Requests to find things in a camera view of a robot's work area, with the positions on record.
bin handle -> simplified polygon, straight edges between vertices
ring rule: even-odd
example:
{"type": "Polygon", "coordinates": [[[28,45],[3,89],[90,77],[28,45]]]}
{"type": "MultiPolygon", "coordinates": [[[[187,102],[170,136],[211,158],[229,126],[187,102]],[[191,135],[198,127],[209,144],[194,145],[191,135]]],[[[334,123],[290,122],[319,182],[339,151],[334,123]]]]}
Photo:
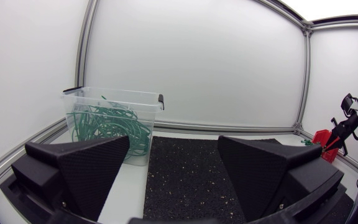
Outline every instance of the bin handle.
{"type": "Polygon", "coordinates": [[[164,106],[164,96],[162,94],[160,94],[158,96],[158,102],[162,103],[162,110],[165,110],[165,106],[164,106]]]}

plastic storage bin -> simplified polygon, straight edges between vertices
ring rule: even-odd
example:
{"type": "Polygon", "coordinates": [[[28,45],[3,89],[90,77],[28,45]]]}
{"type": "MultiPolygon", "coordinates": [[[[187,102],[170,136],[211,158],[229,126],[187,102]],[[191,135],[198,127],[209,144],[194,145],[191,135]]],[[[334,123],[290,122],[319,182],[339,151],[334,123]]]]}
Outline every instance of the plastic storage bin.
{"type": "Polygon", "coordinates": [[[164,109],[161,94],[80,87],[65,90],[62,98],[73,141],[128,135],[124,163],[147,164],[155,114],[164,109]]]}

white panel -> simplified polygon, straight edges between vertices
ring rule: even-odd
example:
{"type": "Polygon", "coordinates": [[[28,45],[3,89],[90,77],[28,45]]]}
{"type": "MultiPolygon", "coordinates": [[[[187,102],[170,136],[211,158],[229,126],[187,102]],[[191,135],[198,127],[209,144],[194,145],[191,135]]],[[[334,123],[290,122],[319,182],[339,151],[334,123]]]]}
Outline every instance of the white panel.
{"type": "Polygon", "coordinates": [[[297,26],[254,1],[101,1],[86,86],[163,93],[160,121],[289,127],[304,48],[297,26]]]}
{"type": "Polygon", "coordinates": [[[0,0],[0,157],[64,117],[87,3],[0,0]]]}
{"type": "Polygon", "coordinates": [[[307,21],[358,14],[358,0],[281,0],[307,21]]]}
{"type": "MultiPolygon", "coordinates": [[[[303,127],[314,134],[331,130],[331,118],[345,120],[343,98],[358,97],[358,29],[325,30],[311,36],[311,74],[303,127]]],[[[346,140],[349,155],[358,161],[358,141],[346,140]]]]}

red object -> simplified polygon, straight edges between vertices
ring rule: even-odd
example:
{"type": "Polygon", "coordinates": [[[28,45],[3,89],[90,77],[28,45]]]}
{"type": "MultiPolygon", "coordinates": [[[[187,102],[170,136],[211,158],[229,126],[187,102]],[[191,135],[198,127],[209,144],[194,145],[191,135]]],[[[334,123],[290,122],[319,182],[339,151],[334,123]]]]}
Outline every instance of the red object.
{"type": "MultiPolygon", "coordinates": [[[[316,134],[314,134],[314,137],[311,140],[311,142],[313,142],[313,143],[320,142],[320,145],[322,147],[324,147],[330,136],[331,136],[331,132],[328,130],[317,131],[316,134]]],[[[336,157],[336,154],[338,153],[338,150],[339,149],[336,148],[336,149],[332,149],[330,151],[323,152],[321,154],[321,157],[323,159],[327,160],[329,163],[333,163],[333,161],[336,157]]]]}

green rope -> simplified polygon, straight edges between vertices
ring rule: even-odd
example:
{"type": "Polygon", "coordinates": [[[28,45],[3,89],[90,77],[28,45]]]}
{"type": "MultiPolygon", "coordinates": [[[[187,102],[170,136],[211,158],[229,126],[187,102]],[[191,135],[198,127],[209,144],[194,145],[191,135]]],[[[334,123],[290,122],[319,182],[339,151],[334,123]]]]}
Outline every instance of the green rope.
{"type": "Polygon", "coordinates": [[[301,142],[304,143],[306,146],[312,146],[313,145],[313,142],[311,142],[310,140],[307,140],[307,139],[305,139],[305,140],[303,140],[301,142]]]}
{"type": "Polygon", "coordinates": [[[74,129],[71,134],[73,141],[128,136],[130,148],[126,159],[132,156],[145,156],[149,151],[151,131],[138,122],[134,111],[126,110],[119,103],[109,102],[112,108],[100,106],[76,105],[72,113],[74,129]]]}

